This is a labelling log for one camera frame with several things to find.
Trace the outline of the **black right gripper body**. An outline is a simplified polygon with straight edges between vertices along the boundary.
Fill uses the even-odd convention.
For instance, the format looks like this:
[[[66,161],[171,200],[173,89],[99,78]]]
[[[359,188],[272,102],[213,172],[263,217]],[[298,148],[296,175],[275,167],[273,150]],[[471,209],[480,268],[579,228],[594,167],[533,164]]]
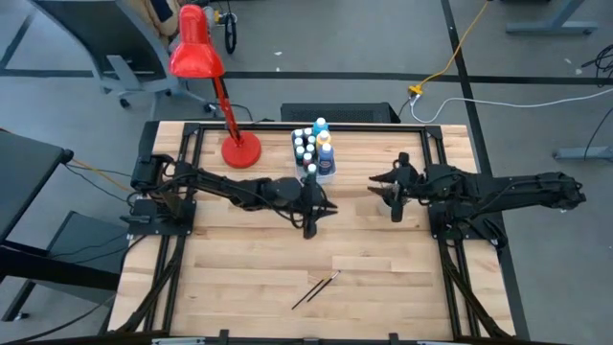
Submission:
[[[400,152],[393,165],[395,177],[390,201],[391,220],[392,222],[400,222],[403,217],[403,207],[413,187],[420,179],[420,174],[410,163],[410,156],[407,152]]]

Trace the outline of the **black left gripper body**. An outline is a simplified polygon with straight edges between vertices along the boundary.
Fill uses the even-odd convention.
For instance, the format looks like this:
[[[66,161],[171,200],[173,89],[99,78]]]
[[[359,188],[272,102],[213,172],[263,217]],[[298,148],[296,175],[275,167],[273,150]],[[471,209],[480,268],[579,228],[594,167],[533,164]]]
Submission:
[[[320,217],[321,191],[314,174],[308,174],[303,180],[300,198],[300,213],[303,217],[303,238],[312,239],[317,234],[316,222]]]

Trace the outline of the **white plastic bin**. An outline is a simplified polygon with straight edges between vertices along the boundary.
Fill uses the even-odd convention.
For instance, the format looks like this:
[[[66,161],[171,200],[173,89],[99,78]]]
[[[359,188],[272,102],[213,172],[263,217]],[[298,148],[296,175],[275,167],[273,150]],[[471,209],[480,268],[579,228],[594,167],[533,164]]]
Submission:
[[[296,138],[294,137],[294,135],[295,135],[295,134],[294,134],[294,130],[291,132],[291,144],[292,144],[292,153],[293,153],[293,156],[294,156],[294,166],[295,166],[296,174],[297,174],[299,177],[306,177],[306,176],[307,176],[307,168],[305,168],[305,167],[303,166],[303,161],[302,161],[302,163],[301,163],[301,164],[299,164],[299,163],[296,161],[296,158],[295,158],[295,153],[294,153],[294,151],[295,151],[295,147],[294,147],[293,141],[294,141]],[[305,136],[304,134],[303,134],[303,136],[302,136],[302,137],[297,137],[297,138],[302,138],[302,139],[303,139],[303,141],[304,141],[304,145],[303,145],[303,147],[304,147],[305,149],[306,149],[306,146],[308,145],[308,142],[307,142],[307,137],[308,137],[308,136]],[[319,149],[316,149],[316,150],[317,150],[316,156],[315,156],[315,157],[313,157],[313,161],[312,161],[312,163],[311,163],[311,164],[315,164],[315,165],[317,166],[317,174],[315,174],[315,176],[316,176],[316,180],[317,180],[317,182],[318,182],[319,184],[326,184],[326,183],[330,183],[330,182],[332,181],[332,179],[334,178],[334,176],[335,176],[335,174],[336,174],[336,171],[337,171],[337,165],[336,165],[336,162],[335,162],[335,149],[333,148],[333,151],[334,151],[334,166],[335,166],[335,168],[334,168],[334,172],[333,172],[333,173],[331,173],[331,174],[329,174],[329,175],[321,175],[321,174],[319,174],[319,163],[318,163]]]

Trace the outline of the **large dark blue paint bottle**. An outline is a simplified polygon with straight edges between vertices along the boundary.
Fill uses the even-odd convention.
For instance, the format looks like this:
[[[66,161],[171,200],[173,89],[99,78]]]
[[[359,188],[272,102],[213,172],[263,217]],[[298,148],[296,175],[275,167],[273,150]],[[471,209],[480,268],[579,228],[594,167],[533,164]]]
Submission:
[[[318,155],[319,174],[329,175],[334,172],[334,151],[329,143],[325,143],[320,147]]]

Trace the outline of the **silver ferrule paintbrush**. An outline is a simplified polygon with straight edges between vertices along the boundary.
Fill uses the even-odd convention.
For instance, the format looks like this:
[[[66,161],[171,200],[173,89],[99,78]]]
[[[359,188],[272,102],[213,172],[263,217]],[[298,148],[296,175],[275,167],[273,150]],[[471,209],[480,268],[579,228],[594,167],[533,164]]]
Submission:
[[[339,274],[341,273],[341,270],[337,270],[334,273],[331,273],[330,276],[321,284],[321,286],[319,286],[306,300],[307,302],[310,302],[312,299],[314,299],[327,285],[329,285]]]

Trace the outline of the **black paintbrush gold ferrule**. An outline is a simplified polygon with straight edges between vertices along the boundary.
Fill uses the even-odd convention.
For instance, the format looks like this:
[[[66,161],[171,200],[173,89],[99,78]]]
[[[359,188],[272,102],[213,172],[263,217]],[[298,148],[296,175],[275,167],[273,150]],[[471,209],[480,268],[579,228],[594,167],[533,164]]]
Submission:
[[[317,284],[315,284],[303,297],[301,297],[292,307],[291,310],[295,310],[301,303],[303,303],[310,294],[312,294],[319,286],[321,286],[328,278],[324,278],[320,280]]]

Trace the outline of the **black computer case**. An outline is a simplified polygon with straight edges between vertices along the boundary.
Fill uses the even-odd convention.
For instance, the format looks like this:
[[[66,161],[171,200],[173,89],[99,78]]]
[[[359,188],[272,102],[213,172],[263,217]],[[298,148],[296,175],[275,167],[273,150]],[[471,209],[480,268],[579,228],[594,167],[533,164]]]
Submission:
[[[318,118],[328,123],[400,124],[388,103],[283,103],[283,122],[311,122]]]

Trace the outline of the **red desk lamp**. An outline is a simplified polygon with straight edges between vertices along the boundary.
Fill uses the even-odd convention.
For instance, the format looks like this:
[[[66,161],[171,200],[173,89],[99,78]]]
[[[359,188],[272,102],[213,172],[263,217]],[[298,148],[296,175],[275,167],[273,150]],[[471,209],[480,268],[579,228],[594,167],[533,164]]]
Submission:
[[[209,34],[207,16],[197,5],[186,5],[179,13],[179,43],[170,55],[170,72],[183,79],[213,81],[229,137],[221,146],[225,163],[246,169],[258,162],[261,142],[252,132],[238,128],[222,77],[225,69]]]

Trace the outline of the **person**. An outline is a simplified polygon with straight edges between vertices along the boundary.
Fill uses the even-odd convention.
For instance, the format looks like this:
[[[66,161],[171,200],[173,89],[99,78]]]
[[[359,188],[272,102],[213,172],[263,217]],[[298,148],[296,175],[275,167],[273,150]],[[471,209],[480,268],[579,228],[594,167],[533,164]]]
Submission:
[[[160,39],[169,41],[179,30],[178,15],[186,0],[126,0],[129,5],[156,32]]]

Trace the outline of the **black side desk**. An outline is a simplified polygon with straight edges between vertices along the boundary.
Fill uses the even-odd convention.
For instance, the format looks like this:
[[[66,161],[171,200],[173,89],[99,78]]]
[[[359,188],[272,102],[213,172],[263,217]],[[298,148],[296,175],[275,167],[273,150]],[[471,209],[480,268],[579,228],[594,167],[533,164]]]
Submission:
[[[22,308],[38,285],[96,303],[117,289],[128,248],[121,226],[71,211],[44,248],[9,239],[57,167],[72,158],[68,149],[0,129],[0,283],[25,280],[5,322],[28,316]]]

